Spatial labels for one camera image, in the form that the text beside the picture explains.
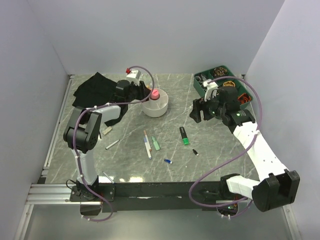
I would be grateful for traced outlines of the green black highlighter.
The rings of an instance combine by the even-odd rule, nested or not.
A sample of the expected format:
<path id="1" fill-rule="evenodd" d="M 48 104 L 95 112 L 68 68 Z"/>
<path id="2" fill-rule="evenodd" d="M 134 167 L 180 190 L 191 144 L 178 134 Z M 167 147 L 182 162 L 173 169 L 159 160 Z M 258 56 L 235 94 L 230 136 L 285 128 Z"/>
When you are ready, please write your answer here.
<path id="1" fill-rule="evenodd" d="M 181 135 L 183 144 L 184 144 L 184 145 L 189 145 L 190 142 L 189 142 L 187 133 L 186 133 L 186 131 L 185 131 L 185 128 L 184 128 L 183 126 L 181 126 L 181 127 L 179 128 L 179 131 L 180 131 L 180 135 Z"/>

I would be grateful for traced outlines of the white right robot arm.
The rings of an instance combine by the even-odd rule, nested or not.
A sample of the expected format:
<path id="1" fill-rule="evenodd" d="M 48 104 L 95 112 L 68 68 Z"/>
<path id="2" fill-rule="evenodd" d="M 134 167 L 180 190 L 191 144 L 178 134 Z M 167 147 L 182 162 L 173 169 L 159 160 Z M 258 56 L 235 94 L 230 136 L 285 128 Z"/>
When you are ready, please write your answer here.
<path id="1" fill-rule="evenodd" d="M 245 178 L 238 173 L 221 177 L 219 195 L 231 199 L 238 194 L 253 201 L 255 206 L 266 212 L 292 204 L 298 192 L 300 176 L 277 158 L 263 135 L 260 124 L 248 109 L 241 109 L 235 87 L 222 86 L 215 96 L 193 100 L 189 115 L 196 123 L 219 118 L 238 139 L 250 157 L 258 180 Z"/>

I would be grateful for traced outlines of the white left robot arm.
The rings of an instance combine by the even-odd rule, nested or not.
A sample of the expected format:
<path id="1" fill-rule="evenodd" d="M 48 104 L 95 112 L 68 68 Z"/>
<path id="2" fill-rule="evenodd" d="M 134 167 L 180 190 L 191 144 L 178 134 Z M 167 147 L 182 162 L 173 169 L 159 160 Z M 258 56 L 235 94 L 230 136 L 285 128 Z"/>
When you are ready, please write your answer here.
<path id="1" fill-rule="evenodd" d="M 85 185 L 82 195 L 88 201 L 94 201 L 100 195 L 93 149 L 98 142 L 101 124 L 117 124 L 128 111 L 129 104 L 133 101 L 147 101 L 152 90 L 147 88 L 142 80 L 138 84 L 120 80 L 113 83 L 113 87 L 107 92 L 106 100 L 74 108 L 64 130 L 63 140 L 73 151 L 77 166 L 77 184 Z"/>

